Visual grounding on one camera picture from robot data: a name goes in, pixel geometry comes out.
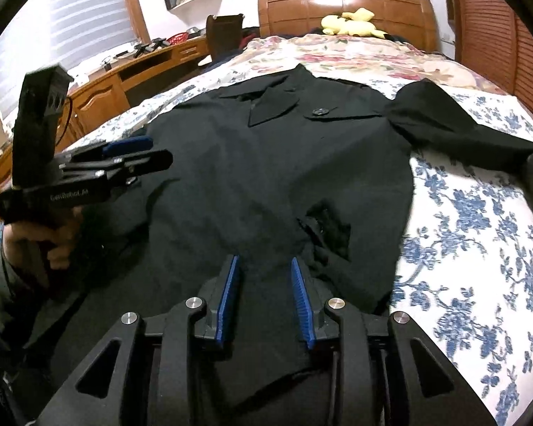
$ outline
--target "jacket sleeve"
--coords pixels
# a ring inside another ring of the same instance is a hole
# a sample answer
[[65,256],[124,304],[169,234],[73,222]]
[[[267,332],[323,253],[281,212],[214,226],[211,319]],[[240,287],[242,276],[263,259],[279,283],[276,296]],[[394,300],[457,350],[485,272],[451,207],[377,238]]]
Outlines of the jacket sleeve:
[[429,147],[465,165],[519,173],[533,142],[480,125],[430,80],[402,87],[385,116],[414,147]]
[[4,259],[0,230],[0,367],[9,368],[22,357],[43,299],[37,287],[23,280]]

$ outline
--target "wooden headboard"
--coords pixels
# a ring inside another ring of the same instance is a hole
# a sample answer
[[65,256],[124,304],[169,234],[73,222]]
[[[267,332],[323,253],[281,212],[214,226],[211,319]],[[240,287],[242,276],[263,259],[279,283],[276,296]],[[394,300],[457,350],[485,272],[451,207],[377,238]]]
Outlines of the wooden headboard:
[[367,8],[379,30],[408,39],[424,51],[439,50],[438,28],[430,0],[259,0],[261,36],[304,35],[329,14]]

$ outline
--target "triangular cutout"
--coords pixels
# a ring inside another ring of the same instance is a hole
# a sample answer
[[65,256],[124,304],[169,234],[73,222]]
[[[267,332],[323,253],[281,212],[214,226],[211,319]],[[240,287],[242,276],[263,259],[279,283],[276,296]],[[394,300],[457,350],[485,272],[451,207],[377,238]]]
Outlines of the triangular cutout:
[[454,389],[452,381],[442,367],[436,363],[421,340],[412,339],[410,347],[413,352],[422,395],[428,398],[452,391]]
[[111,384],[112,372],[117,363],[120,341],[112,340],[99,357],[92,363],[85,375],[77,383],[77,391],[104,399]]

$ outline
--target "red basket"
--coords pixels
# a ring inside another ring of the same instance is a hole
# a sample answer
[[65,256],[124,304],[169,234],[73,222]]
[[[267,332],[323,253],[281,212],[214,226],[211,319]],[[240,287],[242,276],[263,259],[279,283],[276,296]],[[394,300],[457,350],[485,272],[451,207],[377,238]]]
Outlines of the red basket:
[[171,45],[177,45],[179,43],[183,43],[188,39],[188,36],[189,35],[187,32],[177,33],[173,37],[168,38],[168,43]]

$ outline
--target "gray sleeve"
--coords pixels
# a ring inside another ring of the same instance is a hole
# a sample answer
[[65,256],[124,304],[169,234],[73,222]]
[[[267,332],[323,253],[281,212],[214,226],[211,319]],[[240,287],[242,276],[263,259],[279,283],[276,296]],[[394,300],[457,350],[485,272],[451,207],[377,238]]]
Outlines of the gray sleeve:
[[4,259],[0,231],[0,360],[15,364],[29,339],[43,294]]

